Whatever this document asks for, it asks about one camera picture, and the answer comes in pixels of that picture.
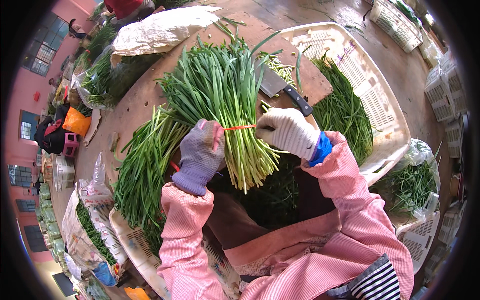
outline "white glove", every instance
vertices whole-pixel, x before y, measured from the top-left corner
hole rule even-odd
[[[294,108],[271,108],[258,120],[256,137],[310,161],[320,133],[305,120],[300,111]]]

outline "blue sleeve cuff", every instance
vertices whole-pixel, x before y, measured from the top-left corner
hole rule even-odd
[[[318,141],[317,151],[313,158],[308,162],[310,167],[315,167],[316,165],[323,163],[325,157],[327,157],[330,153],[332,153],[332,143],[327,138],[324,132],[320,134],[320,138]]]

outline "gloved hand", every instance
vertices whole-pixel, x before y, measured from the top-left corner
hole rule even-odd
[[[220,166],[224,149],[222,126],[216,121],[198,121],[180,143],[180,172],[172,176],[175,185],[191,195],[205,196],[205,186]]]
[[[271,108],[257,122],[256,137],[267,144],[315,162],[332,152],[330,140],[294,108]]]

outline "black knife handle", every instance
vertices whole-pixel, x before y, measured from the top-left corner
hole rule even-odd
[[[293,102],[298,105],[304,117],[308,117],[313,113],[313,108],[291,85],[287,85],[283,90],[292,98]]]

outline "purple glove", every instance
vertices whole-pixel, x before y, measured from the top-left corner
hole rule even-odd
[[[216,121],[201,119],[180,143],[180,172],[172,176],[175,185],[194,196],[205,196],[224,157],[225,136]]]

